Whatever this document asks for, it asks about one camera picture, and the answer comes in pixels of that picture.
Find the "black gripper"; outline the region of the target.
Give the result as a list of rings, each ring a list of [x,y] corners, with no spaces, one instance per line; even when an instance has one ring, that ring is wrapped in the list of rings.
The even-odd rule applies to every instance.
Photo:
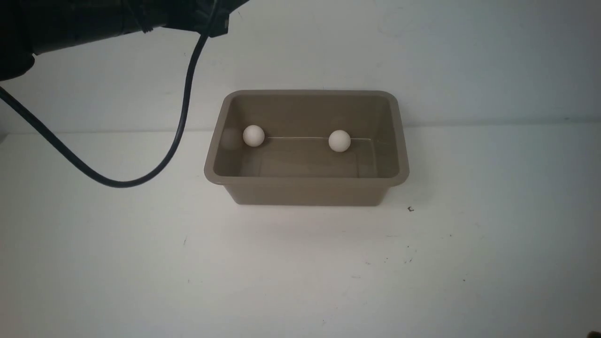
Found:
[[[209,24],[214,0],[168,0],[168,20],[164,28],[203,33]],[[245,5],[247,0],[220,0],[216,21],[209,37],[228,33],[231,13]]]

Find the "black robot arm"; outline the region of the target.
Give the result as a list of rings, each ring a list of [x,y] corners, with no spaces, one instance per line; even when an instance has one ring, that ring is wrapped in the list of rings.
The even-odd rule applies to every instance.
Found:
[[[25,74],[36,55],[154,28],[202,32],[213,0],[3,0],[0,78]]]

